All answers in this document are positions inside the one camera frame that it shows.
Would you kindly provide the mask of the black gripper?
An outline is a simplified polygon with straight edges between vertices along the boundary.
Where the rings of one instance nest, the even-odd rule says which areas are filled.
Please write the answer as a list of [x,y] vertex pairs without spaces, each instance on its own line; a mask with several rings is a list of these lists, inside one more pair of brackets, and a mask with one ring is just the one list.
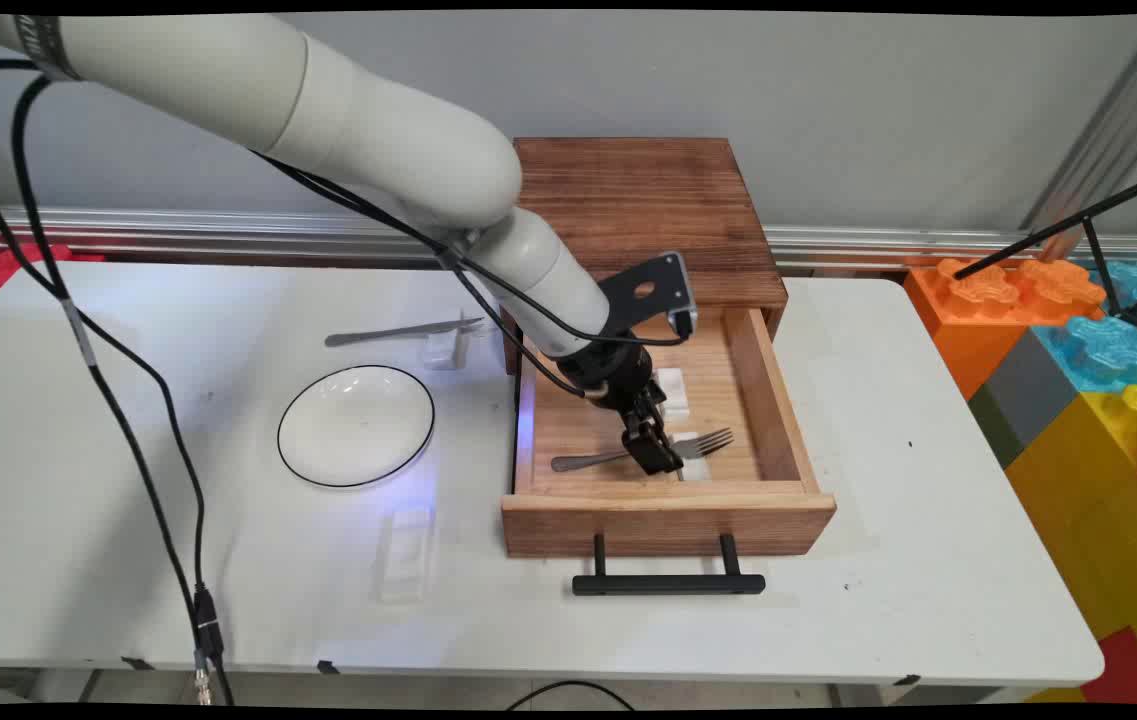
[[613,341],[591,341],[580,351],[559,357],[556,366],[564,378],[581,389],[604,389],[591,404],[619,411],[624,430],[624,450],[646,474],[677,471],[683,460],[670,441],[661,402],[667,400],[655,388],[652,356],[642,345],[631,344],[632,334],[619,334]]

